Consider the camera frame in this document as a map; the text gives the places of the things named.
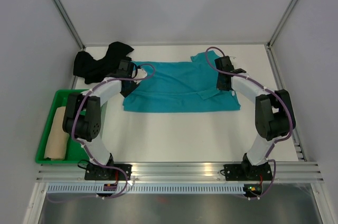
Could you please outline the teal t-shirt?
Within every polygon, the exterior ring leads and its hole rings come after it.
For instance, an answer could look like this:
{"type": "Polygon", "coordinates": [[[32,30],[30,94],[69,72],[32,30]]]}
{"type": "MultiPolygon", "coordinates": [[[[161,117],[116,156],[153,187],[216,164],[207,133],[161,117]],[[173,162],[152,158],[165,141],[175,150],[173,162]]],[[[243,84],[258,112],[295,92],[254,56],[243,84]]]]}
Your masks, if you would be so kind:
{"type": "Polygon", "coordinates": [[[152,74],[123,101],[124,111],[136,113],[208,113],[238,111],[234,92],[216,88],[218,73],[209,62],[218,58],[214,51],[199,53],[189,62],[137,61],[152,74]]]}

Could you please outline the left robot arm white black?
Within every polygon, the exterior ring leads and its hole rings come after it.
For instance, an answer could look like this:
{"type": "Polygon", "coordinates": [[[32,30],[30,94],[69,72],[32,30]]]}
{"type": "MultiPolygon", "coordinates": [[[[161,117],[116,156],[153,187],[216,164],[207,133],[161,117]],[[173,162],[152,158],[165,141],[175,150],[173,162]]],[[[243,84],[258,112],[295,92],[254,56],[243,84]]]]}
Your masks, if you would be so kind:
{"type": "Polygon", "coordinates": [[[117,170],[114,158],[101,139],[101,108],[121,94],[127,97],[147,77],[147,72],[129,60],[121,60],[115,72],[89,90],[69,94],[62,129],[78,142],[88,155],[85,179],[109,180],[117,170]]]}

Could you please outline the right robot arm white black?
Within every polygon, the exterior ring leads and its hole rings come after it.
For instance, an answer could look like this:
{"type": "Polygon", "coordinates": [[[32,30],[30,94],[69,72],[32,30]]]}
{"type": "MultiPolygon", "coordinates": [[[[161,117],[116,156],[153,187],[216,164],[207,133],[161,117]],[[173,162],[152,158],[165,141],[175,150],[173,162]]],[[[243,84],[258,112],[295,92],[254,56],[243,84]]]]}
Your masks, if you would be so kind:
{"type": "Polygon", "coordinates": [[[239,92],[255,105],[257,137],[244,154],[241,173],[248,180],[269,169],[268,157],[276,143],[285,141],[295,128],[290,95],[287,90],[272,91],[252,79],[245,70],[235,69],[228,56],[214,60],[218,72],[217,89],[239,92]]]}

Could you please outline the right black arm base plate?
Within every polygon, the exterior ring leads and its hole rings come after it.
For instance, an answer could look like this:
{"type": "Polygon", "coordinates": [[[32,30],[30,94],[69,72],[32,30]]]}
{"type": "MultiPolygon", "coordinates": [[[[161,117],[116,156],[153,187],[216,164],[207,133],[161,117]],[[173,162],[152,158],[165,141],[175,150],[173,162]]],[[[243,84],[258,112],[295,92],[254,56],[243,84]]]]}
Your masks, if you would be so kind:
{"type": "Polygon", "coordinates": [[[271,181],[273,173],[269,164],[243,167],[241,164],[225,164],[220,173],[226,181],[271,181]]]}

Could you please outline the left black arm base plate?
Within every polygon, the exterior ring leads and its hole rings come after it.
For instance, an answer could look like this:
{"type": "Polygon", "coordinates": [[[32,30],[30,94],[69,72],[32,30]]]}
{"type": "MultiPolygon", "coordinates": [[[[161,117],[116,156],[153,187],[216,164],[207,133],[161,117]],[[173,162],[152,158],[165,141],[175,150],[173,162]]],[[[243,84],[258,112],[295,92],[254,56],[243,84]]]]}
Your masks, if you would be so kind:
{"type": "Polygon", "coordinates": [[[86,181],[125,181],[125,176],[121,171],[116,169],[107,169],[92,164],[88,161],[78,163],[78,167],[85,170],[84,179],[86,181]]]}

